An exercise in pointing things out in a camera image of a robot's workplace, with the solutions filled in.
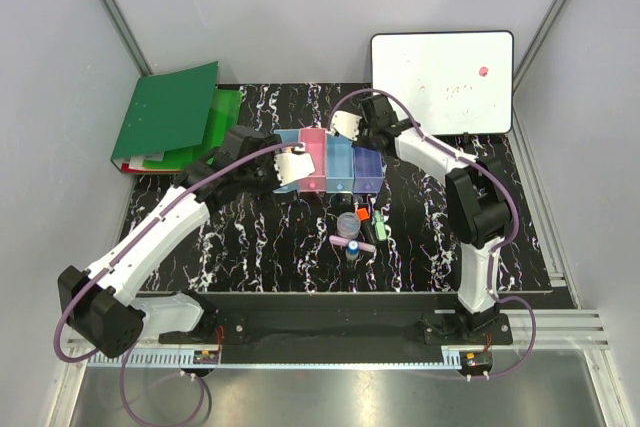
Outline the purple plastic drawer box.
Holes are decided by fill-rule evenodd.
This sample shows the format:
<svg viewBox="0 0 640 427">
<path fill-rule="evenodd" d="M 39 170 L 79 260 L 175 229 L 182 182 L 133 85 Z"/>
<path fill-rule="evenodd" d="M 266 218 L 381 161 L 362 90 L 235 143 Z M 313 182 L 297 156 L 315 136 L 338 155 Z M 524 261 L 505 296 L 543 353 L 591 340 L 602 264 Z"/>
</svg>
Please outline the purple plastic drawer box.
<svg viewBox="0 0 640 427">
<path fill-rule="evenodd" d="M 363 147 L 353 149 L 354 186 L 356 194 L 377 194 L 384 182 L 381 153 Z"/>
</svg>

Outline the pink plastic drawer box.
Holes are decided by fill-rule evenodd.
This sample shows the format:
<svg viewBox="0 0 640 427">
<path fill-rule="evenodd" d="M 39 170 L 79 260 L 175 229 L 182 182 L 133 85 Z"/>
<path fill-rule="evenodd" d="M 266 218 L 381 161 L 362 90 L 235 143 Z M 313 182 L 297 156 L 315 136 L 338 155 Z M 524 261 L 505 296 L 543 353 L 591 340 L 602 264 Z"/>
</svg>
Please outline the pink plastic drawer box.
<svg viewBox="0 0 640 427">
<path fill-rule="evenodd" d="M 298 190 L 300 192 L 323 192 L 326 190 L 326 130 L 323 128 L 302 128 L 299 131 L 299 141 L 305 144 L 315 170 L 298 182 Z"/>
</svg>

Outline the white whiteboard black frame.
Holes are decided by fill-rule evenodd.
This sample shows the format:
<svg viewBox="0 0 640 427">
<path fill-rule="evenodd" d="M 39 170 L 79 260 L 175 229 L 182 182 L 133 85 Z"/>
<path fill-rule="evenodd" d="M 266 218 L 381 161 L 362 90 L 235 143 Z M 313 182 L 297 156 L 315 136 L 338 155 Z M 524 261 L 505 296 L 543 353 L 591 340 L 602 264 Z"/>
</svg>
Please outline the white whiteboard black frame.
<svg viewBox="0 0 640 427">
<path fill-rule="evenodd" d="M 486 66 L 486 77 L 479 69 Z M 506 134 L 513 124 L 514 37 L 506 30 L 381 33 L 372 87 L 405 105 L 434 136 Z"/>
</svg>

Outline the light blue end drawer box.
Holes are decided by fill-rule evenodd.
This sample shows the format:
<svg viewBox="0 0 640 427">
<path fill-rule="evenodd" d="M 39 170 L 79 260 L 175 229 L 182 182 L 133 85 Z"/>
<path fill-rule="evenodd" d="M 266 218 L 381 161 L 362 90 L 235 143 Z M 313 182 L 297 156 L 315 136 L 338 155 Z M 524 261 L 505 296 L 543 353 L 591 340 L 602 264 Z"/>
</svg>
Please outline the light blue end drawer box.
<svg viewBox="0 0 640 427">
<path fill-rule="evenodd" d="M 280 140 L 282 143 L 291 143 L 291 142 L 299 141 L 299 132 L 297 129 L 280 129 L 280 130 L 275 130 L 274 133 L 280 137 Z M 281 149 L 275 155 L 280 153 L 288 153 L 288 152 L 297 153 L 297 149 L 296 147 L 286 147 Z M 286 185 L 284 187 L 279 186 L 278 188 L 273 190 L 273 193 L 288 194 L 291 192 L 295 192 L 298 190 L 298 182 L 299 181 Z"/>
</svg>

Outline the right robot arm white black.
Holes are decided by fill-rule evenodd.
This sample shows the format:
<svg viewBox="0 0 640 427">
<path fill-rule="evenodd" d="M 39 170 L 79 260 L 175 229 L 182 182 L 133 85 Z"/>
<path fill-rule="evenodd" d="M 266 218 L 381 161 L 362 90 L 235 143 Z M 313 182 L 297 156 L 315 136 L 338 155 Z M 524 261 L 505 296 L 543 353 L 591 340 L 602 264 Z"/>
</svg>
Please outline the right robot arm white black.
<svg viewBox="0 0 640 427">
<path fill-rule="evenodd" d="M 493 157 L 475 157 L 424 133 L 407 114 L 399 119 L 391 102 L 374 95 L 361 102 L 356 144 L 408 162 L 444 186 L 448 222 L 461 245 L 458 310 L 454 331 L 476 343 L 499 312 L 497 264 L 501 248 L 519 230 L 517 207 L 502 166 Z"/>
</svg>

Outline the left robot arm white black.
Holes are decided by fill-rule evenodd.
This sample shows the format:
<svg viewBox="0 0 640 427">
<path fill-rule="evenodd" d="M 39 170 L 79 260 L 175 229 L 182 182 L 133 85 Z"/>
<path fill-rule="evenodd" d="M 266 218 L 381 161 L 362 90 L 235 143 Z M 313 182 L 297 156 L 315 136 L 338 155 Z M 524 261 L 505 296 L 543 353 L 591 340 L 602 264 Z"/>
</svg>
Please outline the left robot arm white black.
<svg viewBox="0 0 640 427">
<path fill-rule="evenodd" d="M 80 270 L 67 267 L 57 279 L 61 316 L 53 337 L 56 356 L 67 363 L 61 334 L 70 327 L 94 352 L 116 358 L 141 338 L 181 333 L 196 343 L 217 334 L 217 307 L 193 291 L 139 298 L 146 279 L 192 232 L 243 194 L 270 195 L 298 180 L 313 164 L 303 144 L 285 142 L 245 126 L 229 130 L 218 147 L 177 174 L 164 197 L 120 243 Z"/>
</svg>

